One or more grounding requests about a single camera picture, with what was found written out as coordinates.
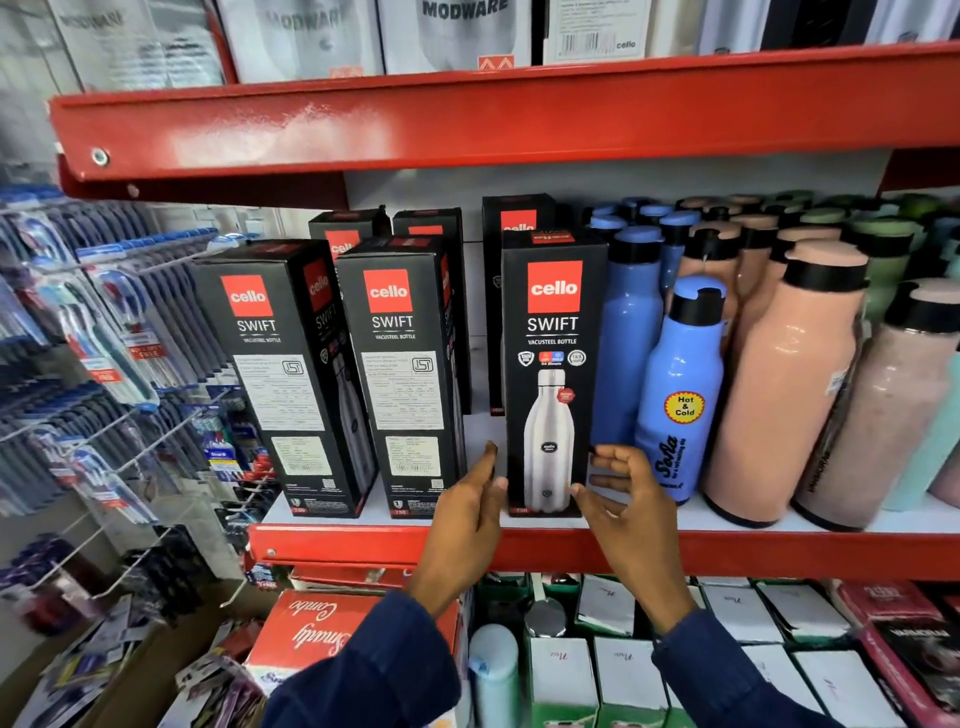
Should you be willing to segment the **row of black bottle cartons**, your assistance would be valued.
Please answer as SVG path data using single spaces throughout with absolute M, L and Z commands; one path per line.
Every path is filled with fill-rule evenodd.
M 470 412 L 459 209 L 324 213 L 307 240 L 192 264 L 295 517 L 429 520 L 466 474 Z

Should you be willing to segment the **group of green white boxes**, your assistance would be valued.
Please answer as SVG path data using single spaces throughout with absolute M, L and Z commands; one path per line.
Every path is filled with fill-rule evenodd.
M 907 728 L 854 650 L 786 648 L 763 591 L 786 591 L 820 601 L 829 617 L 843 617 L 804 585 L 690 587 L 707 625 L 738 646 L 773 689 L 798 706 L 845 728 Z M 532 728 L 697 728 L 690 711 L 654 665 L 654 642 L 619 633 L 589 638 L 529 637 Z

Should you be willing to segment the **group of green bottles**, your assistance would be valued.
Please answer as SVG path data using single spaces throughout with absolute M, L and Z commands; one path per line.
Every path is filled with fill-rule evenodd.
M 852 380 L 874 329 L 894 301 L 905 278 L 915 237 L 922 231 L 919 224 L 901 217 L 854 219 L 851 210 L 838 206 L 788 212 L 781 216 L 780 229 L 794 230 L 798 240 L 838 239 L 853 245 L 868 258 L 867 289 L 854 321 L 856 349 L 839 382 L 831 384 L 835 393 L 833 406 L 824 422 L 817 443 L 798 481 L 796 495 L 812 493 L 822 479 L 836 439 L 842 431 L 850 408 Z

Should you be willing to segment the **red metal shelf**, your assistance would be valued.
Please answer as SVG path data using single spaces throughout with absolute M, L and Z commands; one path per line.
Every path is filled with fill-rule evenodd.
M 882 512 L 865 532 L 823 530 L 789 512 L 768 529 L 735 526 L 695 498 L 678 510 L 689 576 L 960 580 L 960 509 L 927 495 L 910 512 Z M 249 529 L 259 563 L 408 568 L 420 559 L 429 522 L 391 518 L 376 485 L 357 518 L 295 516 L 278 498 Z M 495 572 L 610 572 L 581 517 L 501 519 Z
M 960 40 L 57 96 L 69 195 L 338 208 L 344 172 L 894 149 L 960 162 Z

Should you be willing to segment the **red cardboard box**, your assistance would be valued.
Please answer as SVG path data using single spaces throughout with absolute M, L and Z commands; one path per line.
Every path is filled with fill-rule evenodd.
M 267 616 L 243 667 L 266 697 L 295 674 L 338 655 L 366 617 L 387 601 L 389 607 L 423 607 L 406 591 L 385 596 L 288 589 Z

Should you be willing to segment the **black and white box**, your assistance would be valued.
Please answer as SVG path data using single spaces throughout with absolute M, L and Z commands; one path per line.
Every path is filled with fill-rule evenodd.
M 704 0 L 698 56 L 960 40 L 960 0 Z

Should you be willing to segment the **pile of loose packets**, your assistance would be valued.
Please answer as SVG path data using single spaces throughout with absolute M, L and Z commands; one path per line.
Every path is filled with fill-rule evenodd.
M 38 687 L 13 728 L 79 728 L 154 629 L 166 622 L 119 631 L 103 620 L 42 671 Z M 243 666 L 265 617 L 228 617 L 209 649 L 174 675 L 176 695 L 155 728 L 247 728 L 258 723 L 263 698 Z

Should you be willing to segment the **brown cardboard box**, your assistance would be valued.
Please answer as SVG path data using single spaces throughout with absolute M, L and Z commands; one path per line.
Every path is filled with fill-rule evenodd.
M 202 588 L 200 595 L 203 604 L 197 611 L 174 626 L 162 623 L 153 629 L 78 728 L 156 728 L 176 697 L 176 673 L 208 651 L 219 625 L 229 617 L 266 618 L 280 594 L 227 581 Z M 48 639 L 0 684 L 0 728 L 14 728 L 42 672 L 84 631 L 78 626 Z

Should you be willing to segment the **hanging dark packets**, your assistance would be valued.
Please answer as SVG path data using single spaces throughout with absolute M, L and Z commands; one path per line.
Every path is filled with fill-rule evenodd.
M 131 627 L 174 625 L 202 605 L 202 591 L 217 577 L 184 525 L 153 526 L 147 541 L 105 571 L 64 537 L 41 534 L 0 566 L 0 605 L 45 637 L 104 618 L 113 608 Z

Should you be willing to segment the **black box with bottle picture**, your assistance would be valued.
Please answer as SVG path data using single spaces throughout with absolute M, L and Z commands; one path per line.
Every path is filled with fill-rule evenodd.
M 579 513 L 590 464 L 609 245 L 589 230 L 502 238 L 502 381 L 509 514 Z

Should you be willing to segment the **group of blue bottles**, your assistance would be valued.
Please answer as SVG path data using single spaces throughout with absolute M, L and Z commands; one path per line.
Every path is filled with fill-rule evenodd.
M 696 491 L 724 375 L 729 286 L 706 272 L 738 244 L 700 214 L 668 212 L 609 240 L 594 445 L 634 445 L 678 504 Z M 701 267 L 681 273 L 682 259 Z

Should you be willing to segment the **light blue bottle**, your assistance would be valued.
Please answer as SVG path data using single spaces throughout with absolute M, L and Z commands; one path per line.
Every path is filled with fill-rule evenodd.
M 469 642 L 467 666 L 479 728 L 521 728 L 520 646 L 501 624 L 486 624 Z

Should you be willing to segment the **person's right forearm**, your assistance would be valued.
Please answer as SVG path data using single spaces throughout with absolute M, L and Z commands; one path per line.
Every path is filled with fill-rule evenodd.
M 844 728 L 767 681 L 710 612 L 658 621 L 653 662 L 697 728 Z

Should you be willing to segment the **rack of hanging toothbrush packs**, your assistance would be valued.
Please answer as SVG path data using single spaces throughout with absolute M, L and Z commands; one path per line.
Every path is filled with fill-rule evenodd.
M 192 492 L 262 519 L 280 485 L 193 269 L 257 238 L 0 185 L 0 517 L 71 491 L 137 526 Z

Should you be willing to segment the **person's left hand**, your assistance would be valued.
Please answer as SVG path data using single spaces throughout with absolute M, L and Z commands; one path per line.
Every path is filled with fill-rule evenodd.
M 498 446 L 487 441 L 465 476 L 438 499 L 426 542 L 406 592 L 436 620 L 483 577 L 500 539 L 482 530 L 482 493 L 497 477 Z

